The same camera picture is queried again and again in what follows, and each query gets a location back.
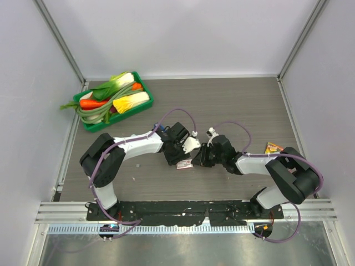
orange carrot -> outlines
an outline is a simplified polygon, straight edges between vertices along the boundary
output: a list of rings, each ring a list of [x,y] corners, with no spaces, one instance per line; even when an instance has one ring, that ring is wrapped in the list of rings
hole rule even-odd
[[[142,88],[142,85],[137,82],[132,85],[132,90],[138,90],[141,88]]]
[[[108,100],[96,101],[95,99],[82,99],[80,100],[81,108],[97,108],[105,105]]]

gray wooden surface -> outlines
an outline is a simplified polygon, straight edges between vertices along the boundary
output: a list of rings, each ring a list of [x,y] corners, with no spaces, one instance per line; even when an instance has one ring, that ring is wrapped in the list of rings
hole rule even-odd
[[[61,201],[93,200],[79,159],[101,133],[117,137],[145,133],[174,107],[185,108],[193,115],[201,142],[207,141],[205,132],[209,127],[238,120],[253,135],[249,152],[263,153],[268,141],[296,147],[276,78],[147,80],[146,85],[155,97],[151,109],[94,134],[79,124]],[[189,117],[181,111],[171,114],[164,125],[171,126],[176,121],[192,130]],[[243,129],[235,125],[225,125],[217,132],[225,134],[239,151],[248,142]],[[131,201],[249,199],[272,184],[268,176],[231,175],[222,166],[176,170],[168,166],[163,154],[125,161],[114,180],[117,197]]]

white wall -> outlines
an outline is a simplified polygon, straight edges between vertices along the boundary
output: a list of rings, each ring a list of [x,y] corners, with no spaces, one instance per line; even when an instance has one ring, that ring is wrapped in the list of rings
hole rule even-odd
[[[80,84],[34,3],[0,1],[0,265],[23,265],[50,200]]]
[[[106,79],[278,74],[316,0],[45,0],[81,71]]]
[[[354,10],[353,0],[329,1],[284,80],[307,157],[324,174],[321,194],[332,199],[351,247],[355,246]]]

green tray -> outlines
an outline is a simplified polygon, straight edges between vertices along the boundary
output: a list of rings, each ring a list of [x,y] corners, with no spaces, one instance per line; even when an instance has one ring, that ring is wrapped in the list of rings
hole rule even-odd
[[[104,129],[105,127],[108,127],[114,123],[117,123],[121,120],[124,120],[132,115],[135,115],[135,114],[138,114],[139,112],[142,112],[148,108],[151,108],[153,106],[153,102],[154,102],[154,97],[153,95],[150,93],[150,91],[148,90],[148,88],[146,87],[146,85],[144,84],[144,82],[141,80],[140,76],[138,75],[137,72],[131,72],[134,76],[134,80],[138,83],[140,83],[143,87],[143,90],[146,91],[146,93],[148,93],[149,95],[149,101],[147,101],[146,103],[143,103],[141,105],[138,105],[132,109],[129,109],[127,112],[123,113],[123,114],[116,114],[112,117],[110,117],[109,119],[109,123],[106,124],[106,123],[98,123],[98,124],[84,124],[84,128],[90,132],[96,132],[96,131],[99,131],[101,129]],[[86,91],[83,91],[82,93],[79,93],[77,95],[74,95],[73,99],[74,101],[76,102],[79,102],[79,99],[84,96],[85,94],[91,92],[91,90],[86,90]]]

green basket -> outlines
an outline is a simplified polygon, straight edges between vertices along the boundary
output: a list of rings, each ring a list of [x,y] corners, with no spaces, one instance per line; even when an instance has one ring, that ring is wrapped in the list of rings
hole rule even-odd
[[[147,101],[146,103],[143,103],[141,105],[138,105],[132,109],[129,109],[127,112],[123,113],[123,114],[116,114],[112,117],[110,117],[109,119],[109,123],[106,124],[106,123],[98,123],[98,124],[84,124],[84,128],[90,132],[96,132],[96,131],[99,131],[101,129],[104,129],[105,127],[108,127],[114,123],[117,123],[121,120],[124,120],[132,115],[135,115],[135,114],[138,114],[139,112],[142,112],[148,108],[151,108],[153,106],[153,102],[154,102],[154,97],[153,95],[150,93],[150,91],[148,90],[148,88],[146,87],[146,85],[144,84],[144,82],[141,80],[140,76],[138,75],[137,72],[131,72],[134,76],[134,80],[138,83],[140,83],[143,87],[143,90],[146,91],[146,93],[148,93],[149,95],[149,101]],[[83,91],[82,93],[79,93],[77,95],[74,95],[73,99],[74,101],[76,102],[79,102],[80,98],[82,96],[84,96],[85,94],[91,92],[91,90],[86,90],[86,91]]]

